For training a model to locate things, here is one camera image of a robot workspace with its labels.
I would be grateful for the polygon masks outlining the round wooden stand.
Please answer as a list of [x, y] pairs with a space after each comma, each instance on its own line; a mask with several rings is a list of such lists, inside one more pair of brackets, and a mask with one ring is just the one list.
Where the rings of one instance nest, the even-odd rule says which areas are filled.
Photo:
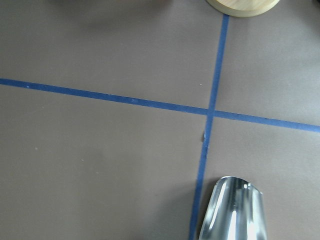
[[238, 18], [255, 17], [272, 9], [279, 0], [207, 0], [219, 12]]

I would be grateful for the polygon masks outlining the metal scoop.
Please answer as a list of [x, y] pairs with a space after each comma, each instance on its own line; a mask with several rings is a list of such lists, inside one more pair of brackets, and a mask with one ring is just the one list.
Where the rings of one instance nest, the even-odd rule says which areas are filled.
[[266, 240], [263, 193], [252, 183], [223, 176], [214, 185], [200, 240]]

